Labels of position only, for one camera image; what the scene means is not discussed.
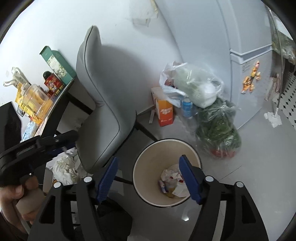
green box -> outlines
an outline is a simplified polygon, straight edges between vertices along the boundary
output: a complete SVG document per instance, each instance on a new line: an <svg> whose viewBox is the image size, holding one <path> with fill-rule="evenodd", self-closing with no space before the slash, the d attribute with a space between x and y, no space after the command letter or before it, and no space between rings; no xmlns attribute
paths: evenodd
<svg viewBox="0 0 296 241"><path fill-rule="evenodd" d="M40 55L65 85L76 77L75 70L58 51L51 50L50 47L45 46L40 52Z"/></svg>

black and white tile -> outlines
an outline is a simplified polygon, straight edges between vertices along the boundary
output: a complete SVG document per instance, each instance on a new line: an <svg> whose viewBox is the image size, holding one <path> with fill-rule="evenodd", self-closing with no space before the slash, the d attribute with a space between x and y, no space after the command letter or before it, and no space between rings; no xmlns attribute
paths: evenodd
<svg viewBox="0 0 296 241"><path fill-rule="evenodd" d="M277 104L278 99L279 95L275 96L272 101ZM279 109L283 111L296 130L296 76L291 72L288 75L286 89L281 96Z"/></svg>

mop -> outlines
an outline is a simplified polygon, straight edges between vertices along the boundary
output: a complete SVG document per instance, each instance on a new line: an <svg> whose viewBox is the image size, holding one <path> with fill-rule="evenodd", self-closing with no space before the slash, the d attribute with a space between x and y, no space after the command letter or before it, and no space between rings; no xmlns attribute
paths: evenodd
<svg viewBox="0 0 296 241"><path fill-rule="evenodd" d="M271 11L270 8L268 8L269 10L269 13L271 14L271 18L272 18L272 21L274 23L274 26L276 28L276 33L277 33L277 36L279 38L279 31L278 31L278 28L277 28L277 25L276 25L276 22L274 20L274 16L273 16L273 13ZM264 117L265 119L268 119L269 122L271 123L272 127L275 128L277 127L278 125L281 125L282 122L281 122L281 117L278 115L278 111L279 111L279 103L280 103L280 100L281 100L281 95L282 95L282 83L283 83L283 75L284 75L284 62L283 62L283 53L282 53L282 48L281 48L281 40L279 38L279 47L280 47L280 52L281 52L281 85L280 85L280 88L279 88L279 99L278 99L278 103L277 103L277 106L276 106L276 109L275 109L275 112L267 112L264 114Z"/></svg>

blue gripper pad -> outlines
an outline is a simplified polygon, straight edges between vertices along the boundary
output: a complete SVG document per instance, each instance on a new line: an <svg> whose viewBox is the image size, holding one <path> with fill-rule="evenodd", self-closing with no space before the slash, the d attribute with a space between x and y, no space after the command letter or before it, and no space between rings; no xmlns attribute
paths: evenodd
<svg viewBox="0 0 296 241"><path fill-rule="evenodd" d="M200 184L198 183L197 179L194 176L193 167L189 160L187 159L186 155L182 155L179 158L179 168L181 171L181 174L183 176L183 179L186 183L186 186L188 188L188 191L191 195L191 198L196 201L198 204L200 204L201 201L201 195L200 195Z"/></svg>
<svg viewBox="0 0 296 241"><path fill-rule="evenodd" d="M114 157L98 185L97 201L101 203L107 199L112 182L118 170L118 159Z"/></svg>

hand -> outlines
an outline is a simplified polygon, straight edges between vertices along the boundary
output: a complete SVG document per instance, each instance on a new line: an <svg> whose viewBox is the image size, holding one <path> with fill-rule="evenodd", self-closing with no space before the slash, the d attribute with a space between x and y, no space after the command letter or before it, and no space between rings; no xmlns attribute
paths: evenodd
<svg viewBox="0 0 296 241"><path fill-rule="evenodd" d="M25 188L27 190L33 190L38 188L38 180L37 177L30 177L24 185L20 186L7 186L0 190L0 206L2 209L2 213L6 220L11 223L13 226L18 228L20 231L26 233L20 219L18 218L15 207L13 205L13 201L17 199L21 199L24 196ZM22 215L22 218L25 221L30 221L33 224L36 215L39 211L40 207L37 210L32 211L28 214Z"/></svg>

